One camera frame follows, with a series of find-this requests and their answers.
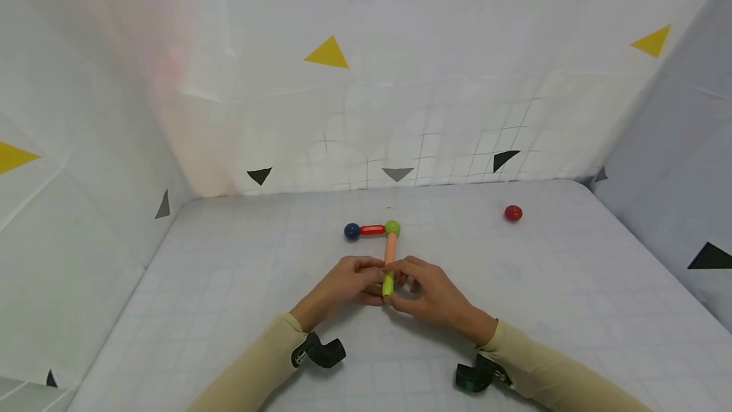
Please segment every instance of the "left hand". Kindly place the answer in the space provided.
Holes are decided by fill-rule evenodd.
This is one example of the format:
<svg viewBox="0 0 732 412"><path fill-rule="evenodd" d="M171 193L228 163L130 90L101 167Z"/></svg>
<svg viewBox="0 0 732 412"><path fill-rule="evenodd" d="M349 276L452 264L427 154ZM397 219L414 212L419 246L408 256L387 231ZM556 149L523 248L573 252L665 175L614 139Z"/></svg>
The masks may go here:
<svg viewBox="0 0 732 412"><path fill-rule="evenodd" d="M303 332L310 332L348 301L383 305L381 287L376 285L384 282L382 267L384 261L370 256L341 258L290 314L300 323Z"/></svg>

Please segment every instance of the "finger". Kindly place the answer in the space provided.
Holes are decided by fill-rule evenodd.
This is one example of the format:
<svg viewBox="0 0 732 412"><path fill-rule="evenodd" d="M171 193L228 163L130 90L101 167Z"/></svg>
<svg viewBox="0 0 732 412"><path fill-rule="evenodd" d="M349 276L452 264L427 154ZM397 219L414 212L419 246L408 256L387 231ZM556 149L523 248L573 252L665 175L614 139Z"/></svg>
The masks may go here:
<svg viewBox="0 0 732 412"><path fill-rule="evenodd" d="M424 268L417 264L410 263L404 259L399 259L394 263L389 263L384 266L384 272L398 271L407 274L408 276L417 278L418 280L423 277Z"/></svg>
<svg viewBox="0 0 732 412"><path fill-rule="evenodd" d="M381 287L376 285L376 283L371 283L370 285L366 285L366 288L364 288L364 292L367 292L368 294L372 294L374 296L381 296Z"/></svg>
<svg viewBox="0 0 732 412"><path fill-rule="evenodd" d="M367 305L367 306L383 306L384 305L384 298L382 298L381 296L374 296L374 295L369 294L364 291L358 293L353 298L353 301L361 302L361 304Z"/></svg>
<svg viewBox="0 0 732 412"><path fill-rule="evenodd" d="M367 268L356 272L356 275L361 280L361 289L366 288L371 283L384 282L384 271L381 269Z"/></svg>
<svg viewBox="0 0 732 412"><path fill-rule="evenodd" d="M407 282L408 278L409 278L409 276L406 273L401 273L401 272L394 273L394 279L396 281L396 286L398 286L398 287L403 287L404 283Z"/></svg>
<svg viewBox="0 0 732 412"><path fill-rule="evenodd" d="M404 257L404 261L406 261L408 263L412 263L412 264L417 264L418 266L422 266L422 267L430 265L427 261L424 261L423 259L419 259L418 257L415 257L415 256L406 256L406 257Z"/></svg>
<svg viewBox="0 0 732 412"><path fill-rule="evenodd" d="M390 305L394 310L418 316L420 313L420 302L417 299L405 299L401 296L391 294L386 296L384 304Z"/></svg>
<svg viewBox="0 0 732 412"><path fill-rule="evenodd" d="M382 268L384 267L384 261L377 259L372 256L355 256L356 264L358 268Z"/></svg>

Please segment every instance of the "ball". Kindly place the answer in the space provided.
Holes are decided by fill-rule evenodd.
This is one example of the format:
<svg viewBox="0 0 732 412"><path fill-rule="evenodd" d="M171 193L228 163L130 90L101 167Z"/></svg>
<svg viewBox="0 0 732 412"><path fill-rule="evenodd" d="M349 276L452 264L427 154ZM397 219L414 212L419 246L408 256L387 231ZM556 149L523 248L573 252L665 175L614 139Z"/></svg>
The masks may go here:
<svg viewBox="0 0 732 412"><path fill-rule="evenodd" d="M396 237L399 237L399 233L402 232L402 227L393 219L390 219L384 224L384 229L386 235L394 233L396 234Z"/></svg>
<svg viewBox="0 0 732 412"><path fill-rule="evenodd" d="M509 205L504 211L504 216L508 221L511 221L511 223L516 223L516 221L520 220L521 217L524 216L524 211L521 210L518 205Z"/></svg>
<svg viewBox="0 0 732 412"><path fill-rule="evenodd" d="M347 239L356 240L361 235L361 227L356 223L348 223L346 227L343 228L343 235L345 235Z"/></svg>

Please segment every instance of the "green ball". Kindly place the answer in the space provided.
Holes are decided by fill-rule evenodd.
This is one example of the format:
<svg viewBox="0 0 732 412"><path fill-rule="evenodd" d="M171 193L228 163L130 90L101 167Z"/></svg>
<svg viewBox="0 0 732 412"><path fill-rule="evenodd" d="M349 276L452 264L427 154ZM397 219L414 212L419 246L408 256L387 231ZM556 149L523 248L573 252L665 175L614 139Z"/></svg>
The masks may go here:
<svg viewBox="0 0 732 412"><path fill-rule="evenodd" d="M396 234L396 237L399 237L399 233L402 232L402 227L399 225L399 223L397 223L393 219L390 219L389 221L387 221L386 224L384 225L384 228L386 229L386 232L385 232L386 235L394 233L394 234Z"/></svg>

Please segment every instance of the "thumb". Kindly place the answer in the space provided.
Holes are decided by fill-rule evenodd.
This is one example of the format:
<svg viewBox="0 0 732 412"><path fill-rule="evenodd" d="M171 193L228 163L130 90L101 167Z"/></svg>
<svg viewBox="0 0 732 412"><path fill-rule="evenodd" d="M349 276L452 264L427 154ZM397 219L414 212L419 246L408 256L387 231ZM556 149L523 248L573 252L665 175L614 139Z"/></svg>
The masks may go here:
<svg viewBox="0 0 732 412"><path fill-rule="evenodd" d="M363 287L370 285L371 283L384 282L384 271L376 268L361 269L356 275L361 279Z"/></svg>
<svg viewBox="0 0 732 412"><path fill-rule="evenodd" d="M419 301L415 299L405 299L401 296L391 294L384 298L384 302L399 312L408 313L413 316L419 313Z"/></svg>

